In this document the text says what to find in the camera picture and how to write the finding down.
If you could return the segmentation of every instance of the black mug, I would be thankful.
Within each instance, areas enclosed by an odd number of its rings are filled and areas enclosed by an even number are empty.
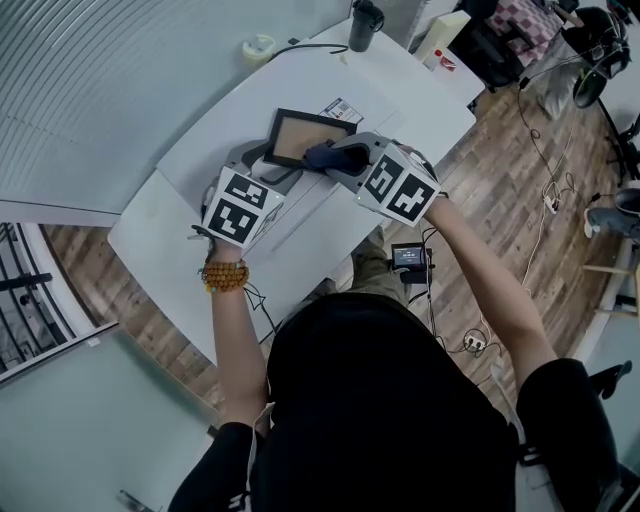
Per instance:
[[[349,48],[364,52],[369,48],[373,34],[384,26],[384,13],[371,0],[356,0],[353,4],[353,24]]]

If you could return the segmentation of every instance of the wooden floor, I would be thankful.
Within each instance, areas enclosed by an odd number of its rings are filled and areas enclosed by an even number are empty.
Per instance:
[[[541,134],[538,144],[552,169],[573,125],[568,150],[557,172],[562,190],[560,211],[555,216],[547,212],[542,231],[540,192],[549,172],[522,123],[515,88],[480,98],[477,124],[436,166],[436,172],[443,189],[469,223],[520,280],[540,237],[525,287],[542,314],[554,349],[558,355],[567,356],[582,338],[607,282],[603,274],[582,272],[581,265],[613,263],[620,245],[618,238],[608,234],[588,240],[582,230],[586,202],[596,192],[605,194],[615,188],[615,169],[606,164],[610,150],[605,136],[609,131],[598,106],[583,111],[568,108],[560,120],[551,122],[542,115],[533,91],[523,93],[522,105],[527,121]],[[567,173],[573,176],[575,193],[567,183]],[[119,320],[176,379],[208,404],[220,406],[216,368],[173,327],[129,275],[107,242],[107,230],[46,226],[46,232],[62,266],[98,321]],[[385,237],[388,245],[420,239],[417,228],[397,223],[386,227]],[[483,329],[480,312],[442,238],[436,235],[429,243],[436,264],[433,308],[438,334],[450,350],[455,350],[468,329]],[[351,274],[351,264],[345,260],[332,277],[339,288],[346,289]],[[425,323],[427,306],[423,298],[411,308]],[[268,355],[269,343],[263,347]],[[479,358],[467,353],[452,357],[504,410],[494,384],[485,380],[498,352],[499,345],[495,345]],[[510,371],[507,376],[513,394]]]

